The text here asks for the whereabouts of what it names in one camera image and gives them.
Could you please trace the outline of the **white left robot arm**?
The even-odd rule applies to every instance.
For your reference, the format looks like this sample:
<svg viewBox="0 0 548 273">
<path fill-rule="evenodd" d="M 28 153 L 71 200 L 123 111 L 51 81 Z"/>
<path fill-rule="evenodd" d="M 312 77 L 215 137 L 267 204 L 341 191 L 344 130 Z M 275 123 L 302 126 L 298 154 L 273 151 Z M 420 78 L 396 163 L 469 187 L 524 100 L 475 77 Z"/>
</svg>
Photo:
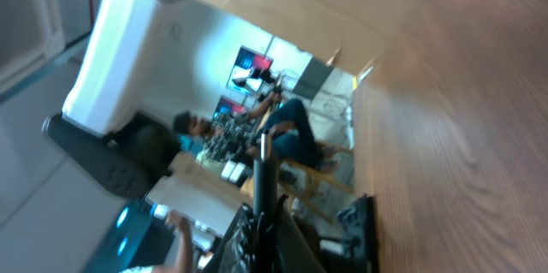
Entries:
<svg viewBox="0 0 548 273">
<path fill-rule="evenodd" d="M 42 132 L 104 190 L 142 199 L 179 144 L 141 101 L 183 0 L 102 0 L 80 72 Z"/>
</svg>

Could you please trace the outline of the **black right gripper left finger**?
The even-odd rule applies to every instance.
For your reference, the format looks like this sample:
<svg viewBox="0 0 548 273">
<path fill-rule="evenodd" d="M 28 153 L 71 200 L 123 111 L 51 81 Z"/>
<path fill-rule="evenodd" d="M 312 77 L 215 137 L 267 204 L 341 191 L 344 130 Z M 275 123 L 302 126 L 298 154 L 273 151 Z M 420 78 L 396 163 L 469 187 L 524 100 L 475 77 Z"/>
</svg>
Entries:
<svg viewBox="0 0 548 273">
<path fill-rule="evenodd" d="M 205 273 L 275 272 L 314 273 L 325 268 L 314 249 L 318 246 L 307 240 L 301 224 L 286 210 L 278 212 L 277 220 L 265 232 L 253 217 L 253 210 L 243 205 L 237 211 Z"/>
</svg>

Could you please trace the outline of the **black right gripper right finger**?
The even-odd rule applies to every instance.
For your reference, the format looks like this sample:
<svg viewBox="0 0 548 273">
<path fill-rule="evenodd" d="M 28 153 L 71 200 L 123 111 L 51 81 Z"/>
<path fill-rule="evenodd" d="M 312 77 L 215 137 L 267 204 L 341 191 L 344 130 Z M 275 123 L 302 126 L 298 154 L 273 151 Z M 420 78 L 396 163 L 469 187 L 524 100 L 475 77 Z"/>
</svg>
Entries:
<svg viewBox="0 0 548 273">
<path fill-rule="evenodd" d="M 320 237 L 321 262 L 329 273 L 379 273 L 376 201 L 363 194 L 337 213 L 342 236 Z"/>
</svg>

